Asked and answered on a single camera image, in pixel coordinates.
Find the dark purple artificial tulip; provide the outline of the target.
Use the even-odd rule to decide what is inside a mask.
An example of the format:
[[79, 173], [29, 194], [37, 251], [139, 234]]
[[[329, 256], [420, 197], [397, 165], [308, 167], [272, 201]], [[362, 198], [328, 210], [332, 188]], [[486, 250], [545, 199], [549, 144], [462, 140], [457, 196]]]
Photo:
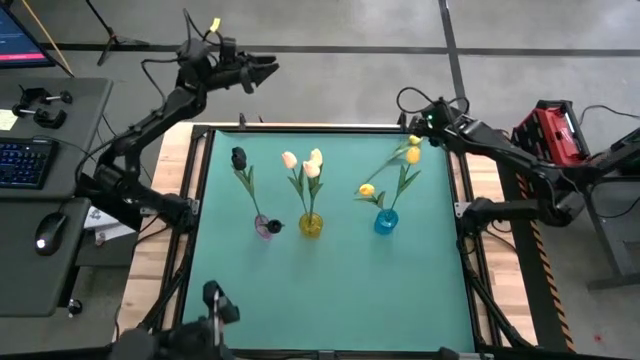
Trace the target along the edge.
[[253, 167], [247, 164], [247, 155], [243, 148], [234, 147], [231, 150], [231, 163], [234, 169], [234, 174], [240, 180], [245, 190], [248, 192], [252, 199], [252, 203], [256, 210], [256, 215], [260, 217], [262, 215], [256, 197], [253, 183]]

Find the yellow glass vase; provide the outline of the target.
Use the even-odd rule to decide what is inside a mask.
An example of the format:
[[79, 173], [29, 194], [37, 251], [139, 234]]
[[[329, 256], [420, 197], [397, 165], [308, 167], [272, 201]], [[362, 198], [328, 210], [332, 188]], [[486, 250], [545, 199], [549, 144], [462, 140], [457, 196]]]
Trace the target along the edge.
[[305, 213], [300, 217], [298, 226], [304, 236], [318, 238], [323, 230], [324, 221], [316, 213]]

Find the black computer mouse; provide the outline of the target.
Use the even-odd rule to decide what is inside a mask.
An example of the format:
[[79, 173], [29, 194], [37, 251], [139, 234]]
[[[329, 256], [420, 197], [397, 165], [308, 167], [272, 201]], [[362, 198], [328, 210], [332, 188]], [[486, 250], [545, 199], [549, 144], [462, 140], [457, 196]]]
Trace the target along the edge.
[[41, 220], [34, 235], [38, 255], [50, 256], [60, 248], [66, 220], [67, 216], [61, 212], [50, 213]]

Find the black desk clamp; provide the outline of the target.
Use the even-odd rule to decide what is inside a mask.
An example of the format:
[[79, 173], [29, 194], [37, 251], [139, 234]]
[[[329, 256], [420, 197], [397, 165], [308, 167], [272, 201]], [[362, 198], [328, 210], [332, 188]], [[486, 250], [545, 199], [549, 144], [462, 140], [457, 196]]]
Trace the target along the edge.
[[39, 102], [41, 104], [51, 104], [53, 101], [61, 101], [65, 104], [73, 103], [73, 96], [66, 90], [61, 91], [58, 95], [52, 95], [45, 88], [23, 88], [21, 87], [20, 102], [22, 104], [31, 104]]
[[67, 118], [67, 113], [64, 110], [59, 110], [55, 115], [52, 115], [42, 108], [29, 110], [23, 104], [14, 105], [12, 107], [12, 113], [17, 117], [31, 115], [36, 124], [40, 127], [49, 129], [59, 129]]

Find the black yellow striped rig base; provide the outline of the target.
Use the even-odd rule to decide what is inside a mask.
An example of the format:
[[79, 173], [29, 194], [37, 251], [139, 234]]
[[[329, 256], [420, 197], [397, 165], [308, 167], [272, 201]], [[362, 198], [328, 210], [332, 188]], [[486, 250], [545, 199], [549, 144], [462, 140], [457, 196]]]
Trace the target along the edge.
[[551, 263], [535, 220], [511, 220], [511, 229], [538, 344], [575, 353]]

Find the red black tool case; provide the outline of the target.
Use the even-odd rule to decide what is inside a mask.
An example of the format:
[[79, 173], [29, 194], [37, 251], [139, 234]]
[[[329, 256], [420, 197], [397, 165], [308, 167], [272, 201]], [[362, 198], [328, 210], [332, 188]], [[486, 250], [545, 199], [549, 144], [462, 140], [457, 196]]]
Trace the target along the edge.
[[540, 159], [560, 166], [582, 164], [590, 156], [577, 124], [573, 102], [539, 100], [511, 134], [511, 142]]

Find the white paper sheets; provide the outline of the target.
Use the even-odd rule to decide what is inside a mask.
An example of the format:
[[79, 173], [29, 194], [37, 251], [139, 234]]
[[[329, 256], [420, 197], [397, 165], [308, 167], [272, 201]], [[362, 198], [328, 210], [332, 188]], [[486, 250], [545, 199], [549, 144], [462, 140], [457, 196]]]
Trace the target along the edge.
[[90, 207], [86, 215], [84, 229], [93, 232], [96, 246], [102, 246], [112, 239], [134, 233], [132, 228], [94, 206]]

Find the black tripod stand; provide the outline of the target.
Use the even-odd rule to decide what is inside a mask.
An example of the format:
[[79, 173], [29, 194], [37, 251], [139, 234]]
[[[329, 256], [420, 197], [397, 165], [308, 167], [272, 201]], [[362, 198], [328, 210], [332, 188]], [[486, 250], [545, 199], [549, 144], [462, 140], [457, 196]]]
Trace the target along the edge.
[[116, 34], [114, 29], [111, 26], [109, 26], [106, 23], [106, 21], [103, 19], [101, 14], [93, 5], [92, 1], [85, 0], [85, 3], [87, 4], [87, 6], [89, 7], [93, 15], [96, 17], [96, 19], [99, 21], [100, 25], [104, 28], [104, 30], [108, 35], [108, 40], [104, 45], [104, 48], [102, 49], [100, 57], [97, 61], [98, 66], [102, 66], [106, 62], [109, 53], [121, 45], [132, 45], [134, 47], [142, 47], [142, 48], [147, 48], [150, 46], [150, 43], [147, 41], [129, 38], [129, 37]]

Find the yellow stick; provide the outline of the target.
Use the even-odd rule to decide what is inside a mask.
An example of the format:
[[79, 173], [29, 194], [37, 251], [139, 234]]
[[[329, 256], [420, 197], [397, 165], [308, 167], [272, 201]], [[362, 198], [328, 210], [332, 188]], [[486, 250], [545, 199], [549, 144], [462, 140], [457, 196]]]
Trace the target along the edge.
[[44, 34], [44, 36], [46, 37], [46, 39], [48, 40], [48, 42], [51, 44], [51, 46], [53, 47], [55, 53], [57, 54], [57, 57], [54, 59], [54, 62], [70, 77], [70, 78], [74, 78], [75, 75], [66, 59], [66, 57], [63, 55], [63, 53], [61, 52], [60, 48], [58, 47], [58, 45], [56, 44], [56, 42], [54, 41], [54, 39], [52, 38], [52, 36], [50, 35], [50, 33], [48, 32], [47, 28], [44, 26], [44, 24], [41, 22], [41, 20], [39, 19], [39, 17], [36, 15], [36, 13], [34, 12], [34, 10], [31, 8], [30, 4], [28, 3], [27, 0], [20, 0], [21, 3], [23, 4], [23, 6], [25, 7], [25, 9], [27, 10], [27, 12], [29, 13], [29, 15], [31, 16], [31, 18], [36, 22], [36, 24], [38, 25], [38, 27], [40, 28], [41, 32]]

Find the monitor with blue screen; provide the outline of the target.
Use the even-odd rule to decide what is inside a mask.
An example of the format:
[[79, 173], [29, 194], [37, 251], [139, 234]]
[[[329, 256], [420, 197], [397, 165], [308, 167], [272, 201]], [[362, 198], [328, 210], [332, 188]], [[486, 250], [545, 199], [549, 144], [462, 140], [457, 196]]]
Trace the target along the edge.
[[0, 2], [0, 69], [54, 66], [47, 51]]

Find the purple glass vase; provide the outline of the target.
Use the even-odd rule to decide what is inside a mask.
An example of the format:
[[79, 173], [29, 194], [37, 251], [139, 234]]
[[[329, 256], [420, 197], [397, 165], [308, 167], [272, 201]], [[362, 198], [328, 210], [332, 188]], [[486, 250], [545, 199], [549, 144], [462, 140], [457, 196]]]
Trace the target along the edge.
[[269, 232], [267, 225], [269, 223], [269, 218], [260, 214], [255, 217], [254, 227], [257, 234], [265, 241], [269, 241], [272, 239], [272, 234]]

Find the blue glass vase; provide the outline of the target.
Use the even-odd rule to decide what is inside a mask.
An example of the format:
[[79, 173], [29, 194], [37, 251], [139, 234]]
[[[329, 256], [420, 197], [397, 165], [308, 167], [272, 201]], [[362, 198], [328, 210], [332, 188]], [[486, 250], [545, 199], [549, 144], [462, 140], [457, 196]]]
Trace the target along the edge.
[[381, 210], [374, 222], [374, 231], [380, 235], [389, 235], [399, 221], [398, 213], [393, 209]]

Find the green stem behind vases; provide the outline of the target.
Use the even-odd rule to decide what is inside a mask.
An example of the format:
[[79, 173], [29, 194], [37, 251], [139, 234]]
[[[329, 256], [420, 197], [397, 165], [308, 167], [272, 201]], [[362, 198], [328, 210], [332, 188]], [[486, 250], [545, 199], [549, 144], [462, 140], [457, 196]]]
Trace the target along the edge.
[[[422, 143], [422, 139], [420, 137], [417, 137], [415, 135], [410, 135], [404, 142], [401, 142], [399, 145], [396, 146], [396, 148], [382, 162], [382, 164], [365, 180], [364, 184], [372, 184], [375, 186], [373, 181], [381, 172], [391, 167], [392, 165], [399, 165], [401, 167], [402, 164], [406, 163], [405, 155], [407, 150], [412, 146], [417, 146], [421, 149], [421, 143]], [[378, 187], [376, 187], [376, 190], [378, 192], [385, 191], [384, 189], [379, 189]]]

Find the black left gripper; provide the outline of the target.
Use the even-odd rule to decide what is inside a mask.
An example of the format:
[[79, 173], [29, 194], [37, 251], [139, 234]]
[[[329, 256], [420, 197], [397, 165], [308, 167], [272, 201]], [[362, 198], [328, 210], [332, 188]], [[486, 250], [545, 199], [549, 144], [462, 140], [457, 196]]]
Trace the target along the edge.
[[268, 77], [279, 69], [274, 55], [251, 55], [238, 53], [228, 63], [216, 61], [209, 53], [205, 57], [205, 64], [209, 67], [202, 80], [208, 91], [229, 89], [240, 85], [246, 94], [253, 94], [254, 88], [262, 84]]

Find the black computer desk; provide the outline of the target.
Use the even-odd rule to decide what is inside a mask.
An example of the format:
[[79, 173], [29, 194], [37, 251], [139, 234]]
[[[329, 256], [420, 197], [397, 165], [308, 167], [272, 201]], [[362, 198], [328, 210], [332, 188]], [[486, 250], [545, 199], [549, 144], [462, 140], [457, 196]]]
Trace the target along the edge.
[[[91, 149], [113, 83], [102, 78], [0, 76], [0, 109], [10, 109], [23, 88], [66, 90], [73, 103], [53, 102], [67, 113], [59, 129], [28, 118], [9, 138], [60, 143], [41, 190], [0, 189], [0, 354], [101, 346], [111, 341], [114, 315], [123, 297], [125, 267], [79, 266], [86, 198], [75, 198], [76, 166]], [[50, 256], [35, 251], [34, 235], [48, 214], [67, 216], [60, 248]]]

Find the round yellow artificial flower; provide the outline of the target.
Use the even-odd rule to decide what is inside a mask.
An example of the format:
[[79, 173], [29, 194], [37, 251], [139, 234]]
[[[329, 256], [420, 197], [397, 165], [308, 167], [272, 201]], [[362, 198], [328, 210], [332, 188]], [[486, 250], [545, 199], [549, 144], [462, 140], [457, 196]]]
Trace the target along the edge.
[[374, 205], [380, 211], [384, 210], [384, 201], [386, 192], [378, 192], [372, 184], [362, 184], [358, 191], [355, 201]]

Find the black backlit keyboard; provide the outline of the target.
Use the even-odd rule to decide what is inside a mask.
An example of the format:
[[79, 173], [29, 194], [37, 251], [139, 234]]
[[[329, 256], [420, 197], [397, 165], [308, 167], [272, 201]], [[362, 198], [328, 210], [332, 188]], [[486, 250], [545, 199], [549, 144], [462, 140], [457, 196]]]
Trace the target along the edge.
[[58, 148], [56, 140], [0, 138], [0, 188], [41, 190]]

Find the yellow artificial tulip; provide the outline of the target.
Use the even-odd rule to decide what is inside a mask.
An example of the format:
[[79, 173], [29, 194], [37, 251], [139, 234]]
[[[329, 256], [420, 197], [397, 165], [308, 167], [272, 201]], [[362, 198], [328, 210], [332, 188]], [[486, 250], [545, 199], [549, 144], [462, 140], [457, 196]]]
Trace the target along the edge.
[[416, 171], [413, 174], [410, 174], [410, 169], [412, 165], [416, 165], [421, 159], [421, 149], [417, 146], [410, 147], [405, 155], [405, 164], [402, 164], [400, 167], [400, 173], [398, 177], [396, 194], [391, 205], [391, 209], [395, 208], [396, 202], [400, 195], [409, 187], [409, 185], [417, 178], [420, 174], [420, 171]]

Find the black side table frame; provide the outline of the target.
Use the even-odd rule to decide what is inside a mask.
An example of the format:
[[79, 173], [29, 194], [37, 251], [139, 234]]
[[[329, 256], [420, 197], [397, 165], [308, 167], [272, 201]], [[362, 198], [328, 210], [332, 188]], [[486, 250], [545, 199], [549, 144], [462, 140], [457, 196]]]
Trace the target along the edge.
[[611, 274], [587, 288], [640, 285], [640, 140], [620, 141], [595, 160], [587, 209]]

